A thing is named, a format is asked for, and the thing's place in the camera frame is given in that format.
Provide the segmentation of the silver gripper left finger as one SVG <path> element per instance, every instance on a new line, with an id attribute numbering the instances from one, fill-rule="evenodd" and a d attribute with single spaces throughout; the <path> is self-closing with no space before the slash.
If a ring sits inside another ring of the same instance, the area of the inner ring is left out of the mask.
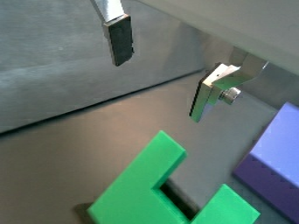
<path id="1" fill-rule="evenodd" d="M 103 23 L 113 62 L 122 66 L 135 53 L 131 16 L 126 14 L 122 0 L 91 0 Z"/>

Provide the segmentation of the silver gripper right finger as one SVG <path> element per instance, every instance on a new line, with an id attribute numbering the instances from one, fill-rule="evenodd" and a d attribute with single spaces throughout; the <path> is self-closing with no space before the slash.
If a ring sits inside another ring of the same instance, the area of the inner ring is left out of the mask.
<path id="1" fill-rule="evenodd" d="M 254 80 L 265 71 L 269 61 L 254 54 L 234 48 L 229 64 L 218 63 L 201 79 L 197 88 L 190 117 L 198 123 L 210 106 L 218 101 L 229 105 L 238 99 L 238 86 Z"/>

